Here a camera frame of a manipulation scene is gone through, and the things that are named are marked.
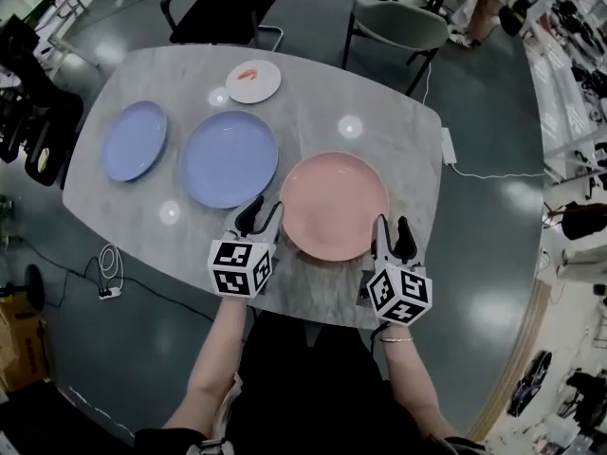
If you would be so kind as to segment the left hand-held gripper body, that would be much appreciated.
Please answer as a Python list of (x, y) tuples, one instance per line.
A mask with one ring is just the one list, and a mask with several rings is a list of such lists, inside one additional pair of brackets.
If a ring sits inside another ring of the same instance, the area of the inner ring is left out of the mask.
[(235, 228), (226, 228), (213, 240), (207, 267), (216, 295), (254, 299), (274, 271), (278, 230), (244, 237)]

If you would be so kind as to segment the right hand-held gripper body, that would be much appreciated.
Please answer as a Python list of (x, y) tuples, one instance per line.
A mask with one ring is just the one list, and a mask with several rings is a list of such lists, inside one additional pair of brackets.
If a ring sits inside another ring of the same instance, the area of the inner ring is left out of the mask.
[(364, 270), (358, 306), (369, 309), (380, 321), (411, 326), (432, 309), (433, 284), (424, 266), (407, 266), (398, 258), (377, 259)]

